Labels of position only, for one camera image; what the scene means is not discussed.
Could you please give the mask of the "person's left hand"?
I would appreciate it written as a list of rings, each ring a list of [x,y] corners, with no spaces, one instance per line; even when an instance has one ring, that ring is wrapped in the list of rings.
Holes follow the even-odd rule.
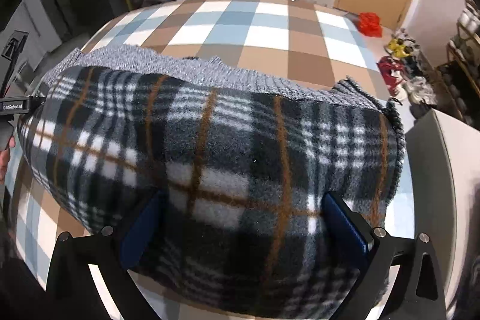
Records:
[[[9,140],[7,148],[1,151],[0,153],[0,184],[4,184],[8,163],[10,162],[10,159],[11,159],[10,150],[15,146],[16,146],[16,140],[12,136]]]

